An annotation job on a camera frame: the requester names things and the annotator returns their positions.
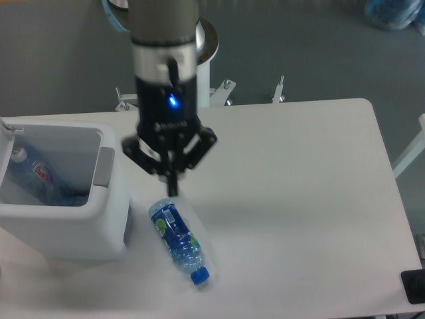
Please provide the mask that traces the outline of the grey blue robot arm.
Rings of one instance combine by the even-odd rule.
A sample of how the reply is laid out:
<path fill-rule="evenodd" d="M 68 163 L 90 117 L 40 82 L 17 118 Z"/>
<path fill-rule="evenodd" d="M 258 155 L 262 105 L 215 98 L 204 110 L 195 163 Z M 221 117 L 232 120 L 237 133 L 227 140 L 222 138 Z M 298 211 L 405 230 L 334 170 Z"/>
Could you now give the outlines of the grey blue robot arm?
<path fill-rule="evenodd" d="M 103 1 L 115 28 L 129 31 L 139 108 L 135 135 L 124 154 L 148 174 L 162 177 L 167 194 L 217 141 L 197 106 L 198 1 Z"/>

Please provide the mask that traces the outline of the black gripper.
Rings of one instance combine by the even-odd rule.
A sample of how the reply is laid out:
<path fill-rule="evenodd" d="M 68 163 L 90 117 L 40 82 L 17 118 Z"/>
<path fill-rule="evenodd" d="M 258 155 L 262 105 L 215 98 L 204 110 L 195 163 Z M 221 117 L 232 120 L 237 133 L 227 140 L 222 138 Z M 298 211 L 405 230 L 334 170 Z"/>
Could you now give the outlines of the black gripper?
<path fill-rule="evenodd" d="M 148 174 L 164 175 L 169 197 L 178 196 L 178 180 L 193 169 L 217 141 L 197 115 L 197 79 L 175 85 L 136 78 L 139 102 L 137 134 L 122 140 L 123 153 Z"/>

